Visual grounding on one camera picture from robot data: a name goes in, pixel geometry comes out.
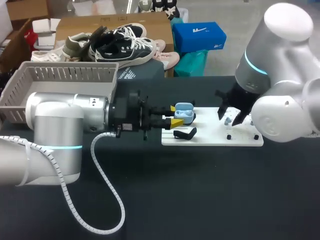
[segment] cable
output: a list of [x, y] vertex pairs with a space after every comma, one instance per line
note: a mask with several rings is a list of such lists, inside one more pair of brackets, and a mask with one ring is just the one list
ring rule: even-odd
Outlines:
[[[64, 179], [64, 176], [60, 170], [60, 167], [57, 163], [57, 161], [55, 160], [55, 158], [51, 155], [51, 151], [43, 148], [42, 146], [40, 145], [37, 145], [33, 142], [29, 142], [30, 143], [30, 148], [31, 149], [34, 149], [40, 153], [42, 153], [47, 159], [50, 160], [53, 168], [55, 169], [56, 171], [56, 174], [57, 176], [59, 177], [59, 180], [60, 180], [60, 184], [61, 184], [61, 188], [62, 188], [62, 191], [63, 191], [63, 194], [64, 194], [64, 197], [65, 197], [65, 200], [73, 214], [73, 216], [75, 217], [75, 219], [87, 230], [89, 230], [90, 232], [92, 233], [95, 233], [95, 234], [100, 234], [100, 235], [109, 235], [109, 234], [113, 234], [115, 233], [116, 231], [118, 231], [124, 224], [125, 222], [125, 218], [126, 218], [126, 212], [125, 212], [125, 207], [124, 207], [124, 204], [123, 202], [121, 201], [118, 193], [116, 192], [116, 190], [114, 189], [114, 187], [112, 186], [112, 184], [110, 183], [110, 181], [108, 180], [107, 176], [105, 175], [104, 171], [102, 170], [102, 168], [100, 167], [98, 161], [97, 161], [97, 158], [96, 158], [96, 155], [95, 155], [95, 145], [96, 145], [96, 142], [103, 138], [103, 137], [111, 137], [111, 138], [115, 138], [116, 137], [116, 134], [115, 133], [112, 133], [112, 132], [105, 132], [105, 133], [101, 133], [99, 134], [98, 136], [96, 136], [92, 143], [91, 143], [91, 148], [90, 148], [90, 151], [91, 151], [91, 156], [92, 156], [92, 159], [93, 159], [93, 162], [95, 164], [95, 166], [97, 167], [97, 169], [99, 170], [101, 176], [103, 177], [104, 181], [106, 182], [106, 184], [108, 185], [108, 187], [110, 188], [110, 190], [112, 191], [113, 195], [115, 196], [116, 200], [118, 201], [119, 205], [120, 205], [120, 209], [121, 209], [121, 219], [120, 219], [120, 222], [118, 223], [117, 226], [115, 226], [114, 228], [110, 229], [110, 230], [100, 230], [100, 229], [96, 229], [90, 225], [88, 225], [81, 217], [80, 215], [78, 214], [71, 198], [70, 198], [70, 195], [69, 195], [69, 191], [68, 191], [68, 188], [67, 188], [67, 185], [65, 183], [65, 179]], [[7, 142], [12, 142], [12, 143], [15, 143], [15, 144], [20, 144], [20, 145], [26, 145], [26, 141], [22, 138], [19, 138], [19, 137], [13, 137], [13, 136], [0, 136], [0, 139], [3, 139]]]

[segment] black table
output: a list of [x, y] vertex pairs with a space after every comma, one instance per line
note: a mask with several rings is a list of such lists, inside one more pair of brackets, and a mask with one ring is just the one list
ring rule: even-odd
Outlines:
[[[214, 107], [216, 89], [234, 77], [120, 81], [117, 96], [130, 90], [166, 106], [196, 100]], [[33, 140], [25, 126], [6, 123], [2, 135]], [[80, 179], [68, 186], [78, 212], [90, 225], [110, 229], [120, 209], [91, 160], [93, 134], [84, 135]], [[320, 239], [320, 139], [263, 147], [173, 147], [161, 131], [103, 138], [96, 152], [121, 196], [126, 222], [109, 236], [88, 232], [74, 219], [60, 186], [0, 187], [0, 238], [10, 240], [318, 240]]]

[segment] blue shoebox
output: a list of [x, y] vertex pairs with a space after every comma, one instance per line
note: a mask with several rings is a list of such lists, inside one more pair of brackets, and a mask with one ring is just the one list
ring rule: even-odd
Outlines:
[[221, 50], [227, 40], [227, 35], [216, 22], [177, 23], [172, 31], [180, 53]]

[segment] gray floor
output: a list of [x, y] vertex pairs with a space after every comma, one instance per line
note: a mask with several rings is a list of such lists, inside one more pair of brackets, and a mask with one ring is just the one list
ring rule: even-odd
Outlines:
[[[72, 15], [67, 12], [69, 0], [51, 0], [57, 17]], [[139, 0], [113, 0], [117, 13], [131, 12]], [[189, 10], [189, 22], [217, 22], [227, 35], [223, 50], [210, 51], [205, 68], [206, 76], [233, 75], [238, 62], [265, 11], [274, 3], [295, 3], [304, 8], [314, 22], [310, 47], [320, 59], [320, 3], [307, 4], [307, 0], [178, 0], [178, 7]]]

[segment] olive green sneaker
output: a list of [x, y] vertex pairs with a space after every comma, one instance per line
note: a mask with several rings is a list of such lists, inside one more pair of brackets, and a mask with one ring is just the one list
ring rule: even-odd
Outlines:
[[74, 36], [68, 36], [62, 49], [62, 54], [67, 62], [78, 62], [83, 55], [83, 48], [88, 47], [87, 43], [91, 33], [79, 33]]

